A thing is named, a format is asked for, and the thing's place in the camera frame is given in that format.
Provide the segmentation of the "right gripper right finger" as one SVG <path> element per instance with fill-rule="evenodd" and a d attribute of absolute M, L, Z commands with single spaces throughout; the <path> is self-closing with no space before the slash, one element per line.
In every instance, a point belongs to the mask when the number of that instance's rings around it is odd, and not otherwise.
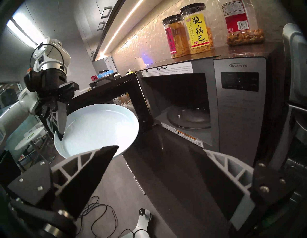
<path fill-rule="evenodd" d="M 196 173 L 189 221 L 196 231 L 288 231 L 295 184 L 264 161 L 250 167 L 229 155 L 189 147 Z"/>

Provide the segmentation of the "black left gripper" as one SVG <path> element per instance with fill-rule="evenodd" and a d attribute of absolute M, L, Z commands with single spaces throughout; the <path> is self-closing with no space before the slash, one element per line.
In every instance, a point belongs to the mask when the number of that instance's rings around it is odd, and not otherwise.
<path fill-rule="evenodd" d="M 59 69 L 46 69 L 38 72 L 41 77 L 38 89 L 39 98 L 56 100 L 39 101 L 36 108 L 36 115 L 39 117 L 49 136 L 53 139 L 55 132 L 62 141 L 67 122 L 67 103 L 70 101 L 75 91 L 80 89 L 79 84 L 74 81 L 67 82 L 66 74 Z"/>

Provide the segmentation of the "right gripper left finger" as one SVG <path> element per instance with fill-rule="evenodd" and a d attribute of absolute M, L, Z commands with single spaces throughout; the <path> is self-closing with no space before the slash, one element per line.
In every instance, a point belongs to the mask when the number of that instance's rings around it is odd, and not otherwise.
<path fill-rule="evenodd" d="M 112 145 L 74 155 L 53 167 L 38 162 L 7 186 L 9 194 L 21 200 L 11 199 L 12 207 L 39 220 L 76 219 L 118 148 Z"/>

